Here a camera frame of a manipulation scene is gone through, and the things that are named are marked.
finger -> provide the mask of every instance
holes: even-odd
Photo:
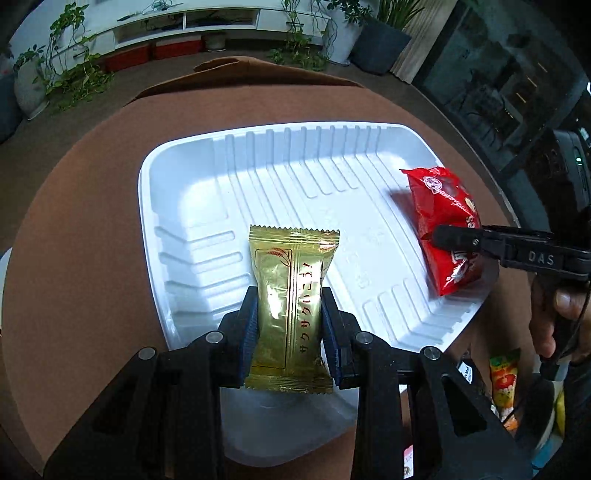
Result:
[[[575,290],[572,288],[559,288],[554,294],[554,308],[564,318],[569,320],[577,320],[583,310],[585,303],[586,292]],[[585,311],[585,318],[591,319],[590,310]]]
[[[581,362],[589,355],[591,355],[591,321],[585,318],[579,328],[579,345],[573,352],[573,362]]]
[[[552,337],[555,313],[551,299],[547,297],[540,282],[534,281],[531,287],[531,339],[536,353],[549,358],[556,349],[556,342]]]
[[[535,352],[545,358],[550,358],[556,350],[556,341],[552,334],[554,333],[554,321],[550,319],[538,318],[536,321],[532,318],[530,322],[531,340],[534,344]]]

white plastic tray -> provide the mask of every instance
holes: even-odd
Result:
[[[311,122],[215,132],[152,151],[139,205],[154,300],[171,349],[216,329],[254,285],[252,224],[340,230],[325,285],[363,330],[392,346],[445,350],[497,276],[438,297],[415,231],[401,168],[441,165],[403,125]],[[222,389],[226,454],[276,465],[355,424],[357,392]]]

snack package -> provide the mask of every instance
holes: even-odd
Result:
[[[482,273],[478,254],[446,252],[430,242],[438,225],[480,228],[474,200],[460,179],[443,167],[401,171],[408,176],[418,213],[418,236],[439,295],[448,295],[477,280]]]
[[[414,476],[414,454],[411,445],[404,451],[404,478],[411,478],[412,476]]]
[[[259,338],[245,385],[275,391],[332,392],[320,355],[320,289],[338,232],[252,226]]]
[[[566,409],[564,408],[564,390],[560,392],[556,399],[556,425],[560,436],[564,438],[564,429],[566,426]]]
[[[499,410],[501,421],[505,421],[513,411],[519,355],[520,350],[517,349],[509,352],[507,355],[494,356],[490,360],[492,398]],[[517,427],[517,419],[514,416],[505,423],[505,428],[510,432],[516,430]]]
[[[489,393],[486,384],[484,383],[484,380],[482,378],[482,375],[480,374],[480,371],[478,370],[478,367],[474,363],[474,360],[472,360],[470,347],[468,347],[468,350],[464,352],[462,358],[460,358],[460,361],[457,363],[457,369],[464,376],[464,378],[470,385],[474,385],[476,387],[476,390],[480,395],[486,397],[486,399],[491,404],[491,412],[493,412],[495,416],[498,417],[499,412],[496,409],[492,396]]]

white planter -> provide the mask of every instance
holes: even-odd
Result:
[[[349,54],[361,33],[362,26],[348,23],[345,13],[340,9],[327,10],[330,17],[324,33],[324,54],[332,63],[349,65]]]
[[[22,65],[14,80],[18,106],[29,120],[39,115],[49,103],[41,75],[39,58],[36,57]]]

red snack bag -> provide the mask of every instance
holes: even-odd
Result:
[[[446,252],[432,246],[437,225],[480,228],[472,196],[459,178],[443,167],[401,170],[408,176],[418,213],[418,236],[439,295],[448,295],[477,280],[482,272],[478,254]]]

